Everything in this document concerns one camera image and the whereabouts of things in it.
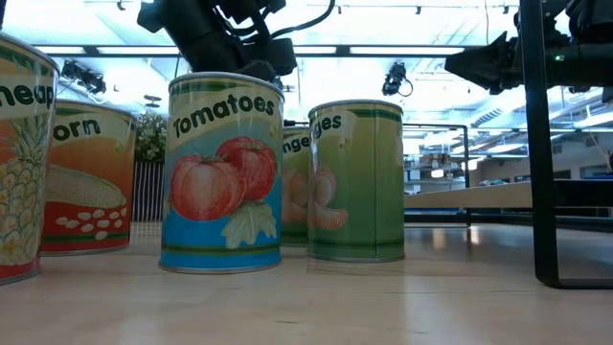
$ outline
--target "black metal frame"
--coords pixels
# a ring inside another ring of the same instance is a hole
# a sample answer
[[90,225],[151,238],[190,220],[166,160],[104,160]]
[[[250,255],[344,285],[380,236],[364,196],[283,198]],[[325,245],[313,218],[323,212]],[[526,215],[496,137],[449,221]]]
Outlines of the black metal frame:
[[552,288],[613,288],[613,279],[566,279],[559,276],[555,213],[556,187],[549,129],[541,1],[520,0],[519,10],[532,175],[536,278]]
[[[463,141],[462,141],[462,145],[464,146],[464,161],[465,161],[465,166],[464,166],[464,179],[465,179],[465,187],[466,188],[470,188],[470,170],[468,169],[468,160],[470,159],[470,152],[468,151],[468,127],[464,126],[464,125],[441,125],[441,124],[402,124],[402,128],[405,127],[425,127],[425,128],[457,128],[457,129],[461,129],[462,133],[464,135]],[[411,221],[407,221],[407,216],[405,215],[404,217],[404,222],[411,222]],[[472,225],[471,221],[470,221],[470,209],[465,209],[465,223],[466,223],[466,228],[470,228],[470,226]]]

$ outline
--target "pineapple can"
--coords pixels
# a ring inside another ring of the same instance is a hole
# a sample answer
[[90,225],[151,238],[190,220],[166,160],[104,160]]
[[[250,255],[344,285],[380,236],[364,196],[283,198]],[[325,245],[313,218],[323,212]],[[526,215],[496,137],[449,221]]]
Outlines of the pineapple can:
[[307,197],[310,136],[308,127],[284,128],[281,244],[307,246]]
[[45,167],[58,68],[0,33],[0,285],[39,270]]
[[235,273],[281,262],[283,105],[277,87],[237,74],[170,83],[161,268]]
[[111,107],[57,101],[43,255],[128,246],[136,126],[134,116]]
[[404,257],[402,109],[382,101],[309,112],[307,254],[386,262]]

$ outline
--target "pineapple illustration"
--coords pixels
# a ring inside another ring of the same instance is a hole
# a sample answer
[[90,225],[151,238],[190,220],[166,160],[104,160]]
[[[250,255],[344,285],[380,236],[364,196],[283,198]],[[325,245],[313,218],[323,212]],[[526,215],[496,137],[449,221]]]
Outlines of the pineapple illustration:
[[0,165],[0,265],[27,264],[38,250],[48,120],[47,114],[8,120],[16,156]]

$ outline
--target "tomatoes can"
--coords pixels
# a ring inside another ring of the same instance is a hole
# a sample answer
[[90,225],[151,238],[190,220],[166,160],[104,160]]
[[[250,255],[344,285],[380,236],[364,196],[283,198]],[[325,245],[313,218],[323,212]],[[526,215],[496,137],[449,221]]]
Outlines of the tomatoes can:
[[235,273],[281,262],[283,104],[274,85],[237,74],[170,83],[161,268]]
[[34,276],[58,67],[0,33],[0,285]]
[[307,246],[308,162],[307,126],[284,128],[284,170],[281,245]]
[[308,118],[307,254],[347,262],[402,259],[402,109],[341,101],[315,107]]
[[137,119],[107,106],[57,101],[42,254],[128,246]]

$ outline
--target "tangerines can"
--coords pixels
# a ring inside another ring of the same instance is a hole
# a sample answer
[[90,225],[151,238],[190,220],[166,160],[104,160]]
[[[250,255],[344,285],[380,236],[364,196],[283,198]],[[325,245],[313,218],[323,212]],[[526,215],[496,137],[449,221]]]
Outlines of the tangerines can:
[[283,105],[277,87],[237,74],[170,83],[160,267],[236,273],[279,264]]
[[134,116],[114,108],[57,102],[43,255],[128,246],[136,125]]
[[284,127],[281,245],[307,246],[310,137],[306,126]]
[[35,275],[57,65],[0,34],[0,285]]
[[315,107],[308,118],[308,255],[368,263],[402,259],[402,108],[339,101]]

